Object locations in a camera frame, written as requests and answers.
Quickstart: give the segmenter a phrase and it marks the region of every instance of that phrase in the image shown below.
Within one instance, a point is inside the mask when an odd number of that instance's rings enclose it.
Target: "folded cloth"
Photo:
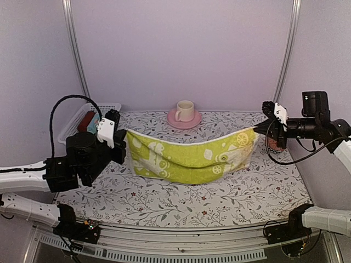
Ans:
[[[258,137],[248,128],[210,141],[179,144],[127,130],[134,174],[182,184],[204,184],[247,167]]]

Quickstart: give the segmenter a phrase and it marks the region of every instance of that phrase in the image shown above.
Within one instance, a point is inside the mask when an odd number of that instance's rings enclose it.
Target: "pink saucer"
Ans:
[[[173,126],[177,129],[180,129],[180,130],[191,129],[191,128],[197,126],[202,120],[201,114],[197,110],[195,110],[195,117],[194,117],[194,119],[192,119],[192,121],[190,121],[190,122],[177,122],[175,119],[175,116],[176,116],[175,112],[176,111],[177,111],[176,108],[169,111],[169,113],[167,114],[167,122],[170,124],[170,126]]]

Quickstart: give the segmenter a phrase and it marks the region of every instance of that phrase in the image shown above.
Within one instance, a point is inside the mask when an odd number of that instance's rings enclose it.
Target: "white mug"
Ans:
[[[175,120],[177,122],[190,122],[194,119],[194,103],[190,100],[181,100],[177,103],[177,111],[175,113]]]

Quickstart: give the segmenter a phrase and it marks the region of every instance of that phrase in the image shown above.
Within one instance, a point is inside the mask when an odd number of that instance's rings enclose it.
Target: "basket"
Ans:
[[[97,104],[103,116],[109,110],[120,111],[122,107],[122,105],[119,103],[97,103]],[[83,120],[84,116],[87,114],[88,111],[97,112],[91,103],[84,104],[60,132],[57,139],[59,143],[66,145],[66,138],[69,136],[73,136],[78,132],[77,127],[80,124],[80,122]]]

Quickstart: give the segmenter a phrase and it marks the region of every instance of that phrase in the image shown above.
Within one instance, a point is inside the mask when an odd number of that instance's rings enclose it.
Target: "floral tablecloth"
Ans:
[[[264,120],[260,113],[202,112],[202,122],[190,130],[167,124],[165,112],[122,113],[120,128],[174,142],[215,139]],[[288,151],[273,154],[291,161]],[[74,207],[80,218],[105,223],[153,227],[223,227],[285,219],[310,197],[297,168],[273,163],[264,136],[251,165],[204,185],[182,185],[134,176],[129,160],[111,162],[93,187],[59,193],[57,203]]]

